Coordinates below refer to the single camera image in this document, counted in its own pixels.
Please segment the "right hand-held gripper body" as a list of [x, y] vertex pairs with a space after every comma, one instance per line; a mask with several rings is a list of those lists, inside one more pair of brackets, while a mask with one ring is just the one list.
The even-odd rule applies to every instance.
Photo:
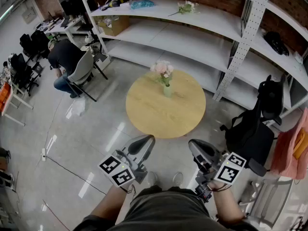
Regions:
[[195, 158], [194, 162], [199, 169], [195, 178], [198, 184], [195, 192], [197, 197], [205, 203], [211, 198], [212, 190], [207, 185], [210, 181], [216, 180], [231, 187], [246, 164], [246, 160], [235, 153], [228, 154], [225, 160], [219, 164], [209, 164], [206, 160], [198, 163]]

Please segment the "pink white flowers bunch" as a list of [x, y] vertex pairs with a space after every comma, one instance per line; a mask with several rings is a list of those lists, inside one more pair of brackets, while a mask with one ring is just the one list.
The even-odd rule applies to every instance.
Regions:
[[160, 83], [162, 83], [166, 87], [170, 86], [170, 81], [172, 80], [172, 75], [174, 70], [170, 62], [165, 60], [157, 60], [150, 67], [150, 70], [156, 74], [157, 80]]

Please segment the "person's left forearm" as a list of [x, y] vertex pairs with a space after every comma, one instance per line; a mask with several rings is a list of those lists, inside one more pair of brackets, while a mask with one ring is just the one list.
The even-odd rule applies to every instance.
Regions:
[[118, 218], [122, 205], [127, 196], [127, 191], [132, 183], [127, 183], [122, 187], [112, 186], [104, 198], [91, 212], [91, 215], [115, 222]]

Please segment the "person's left shoe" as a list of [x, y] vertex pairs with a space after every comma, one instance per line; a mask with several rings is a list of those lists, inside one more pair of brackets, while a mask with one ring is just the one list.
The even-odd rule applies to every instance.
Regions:
[[146, 182], [149, 187], [155, 186], [158, 183], [157, 175], [152, 171], [148, 172], [146, 176]]

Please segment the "person's shoe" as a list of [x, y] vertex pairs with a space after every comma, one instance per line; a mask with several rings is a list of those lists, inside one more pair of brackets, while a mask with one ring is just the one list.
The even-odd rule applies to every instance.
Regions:
[[183, 184], [183, 174], [181, 172], [177, 172], [172, 180], [173, 187], [180, 187]]
[[149, 187], [155, 186], [158, 183], [157, 175], [152, 171], [148, 172], [146, 176], [146, 182]]

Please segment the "person's right shoe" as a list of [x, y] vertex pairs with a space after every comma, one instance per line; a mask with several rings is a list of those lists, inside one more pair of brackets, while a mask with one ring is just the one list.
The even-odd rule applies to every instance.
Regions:
[[183, 174], [181, 172], [177, 172], [172, 180], [173, 187], [180, 187], [183, 184]]

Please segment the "black backpack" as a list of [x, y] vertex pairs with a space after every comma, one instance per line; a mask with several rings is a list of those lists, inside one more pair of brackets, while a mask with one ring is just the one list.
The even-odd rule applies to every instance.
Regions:
[[259, 112], [246, 110], [231, 120], [230, 128], [222, 125], [220, 130], [225, 132], [227, 150], [244, 158], [245, 167], [265, 165], [274, 132], [261, 122]]

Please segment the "person's dark shirt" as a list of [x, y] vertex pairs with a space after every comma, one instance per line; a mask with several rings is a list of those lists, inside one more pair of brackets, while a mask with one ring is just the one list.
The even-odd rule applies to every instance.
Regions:
[[73, 231], [258, 231], [240, 220], [222, 225], [210, 218], [204, 203], [189, 192], [161, 191], [139, 194], [118, 224], [86, 216]]

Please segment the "grey office chair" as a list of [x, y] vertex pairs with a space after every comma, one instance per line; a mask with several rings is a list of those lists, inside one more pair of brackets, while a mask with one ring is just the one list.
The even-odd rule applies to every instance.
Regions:
[[85, 82], [87, 81], [88, 77], [92, 76], [92, 71], [94, 68], [97, 69], [106, 80], [108, 80], [108, 77], [95, 63], [91, 49], [90, 47], [88, 47], [85, 50], [84, 55], [79, 60], [75, 71], [71, 75], [64, 77], [64, 80], [69, 85], [69, 87], [71, 88], [71, 90], [74, 92], [75, 95], [77, 95], [78, 97], [80, 96], [80, 94], [76, 92], [76, 89], [78, 89], [82, 93], [86, 94], [91, 100], [97, 102], [96, 99], [94, 99], [82, 88]]

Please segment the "white metal shelving rack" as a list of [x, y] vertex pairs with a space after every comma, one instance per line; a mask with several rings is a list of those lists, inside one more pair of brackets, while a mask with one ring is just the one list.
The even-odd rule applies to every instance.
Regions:
[[[104, 8], [108, 0], [82, 0], [99, 40], [115, 39], [108, 55], [150, 67], [169, 60], [188, 72], [214, 95], [246, 109], [257, 100], [259, 84], [269, 75], [283, 86], [282, 116], [308, 103], [308, 66], [302, 56], [308, 28], [272, 0], [187, 0], [198, 3], [195, 13], [175, 14], [178, 2], [151, 0], [154, 7], [132, 10], [134, 0]], [[129, 27], [117, 36], [101, 32], [97, 16], [127, 15]], [[279, 55], [264, 40], [280, 34], [289, 56]]]

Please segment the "open cardboard box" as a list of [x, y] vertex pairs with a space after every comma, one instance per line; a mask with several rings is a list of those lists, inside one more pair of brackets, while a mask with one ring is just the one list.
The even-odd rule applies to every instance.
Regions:
[[99, 30], [108, 36], [117, 36], [129, 27], [129, 16], [127, 15], [97, 16], [95, 21]]

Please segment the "white side table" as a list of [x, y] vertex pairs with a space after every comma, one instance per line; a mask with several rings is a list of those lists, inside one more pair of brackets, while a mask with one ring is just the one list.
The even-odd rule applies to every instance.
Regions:
[[25, 123], [15, 119], [14, 117], [10, 116], [7, 113], [8, 107], [9, 106], [13, 106], [15, 109], [18, 109], [18, 106], [15, 105], [13, 103], [13, 99], [16, 99], [17, 101], [20, 102], [20, 104], [23, 104], [25, 106], [27, 106], [28, 108], [30, 108], [31, 110], [33, 109], [33, 106], [31, 106], [30, 104], [28, 104], [27, 102], [25, 102], [23, 100], [23, 97], [25, 95], [25, 93], [23, 91], [21, 91], [12, 81], [12, 77], [11, 77], [11, 71], [10, 69], [5, 66], [2, 70], [2, 72], [0, 73], [0, 88], [2, 87], [2, 85], [8, 82], [11, 85], [11, 93], [9, 95], [8, 100], [5, 103], [4, 109], [2, 112], [0, 112], [0, 117], [4, 116], [7, 117], [8, 119], [10, 119], [11, 121], [21, 125], [21, 126], [25, 126]]

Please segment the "black bag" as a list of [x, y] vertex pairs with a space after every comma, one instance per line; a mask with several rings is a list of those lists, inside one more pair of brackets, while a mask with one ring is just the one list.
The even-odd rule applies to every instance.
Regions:
[[276, 53], [278, 53], [279, 55], [289, 56], [289, 51], [281, 40], [279, 33], [269, 31], [263, 36], [263, 38]]

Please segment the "orange crate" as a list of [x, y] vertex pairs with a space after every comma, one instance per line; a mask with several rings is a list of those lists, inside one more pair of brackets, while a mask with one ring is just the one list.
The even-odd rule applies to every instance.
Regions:
[[0, 112], [3, 111], [6, 101], [11, 93], [11, 85], [5, 82], [0, 88]]

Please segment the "yellow black tool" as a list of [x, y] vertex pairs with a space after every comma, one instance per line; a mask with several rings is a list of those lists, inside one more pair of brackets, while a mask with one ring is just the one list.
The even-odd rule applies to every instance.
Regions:
[[119, 7], [122, 3], [129, 2], [130, 0], [108, 0], [104, 5], [104, 8]]

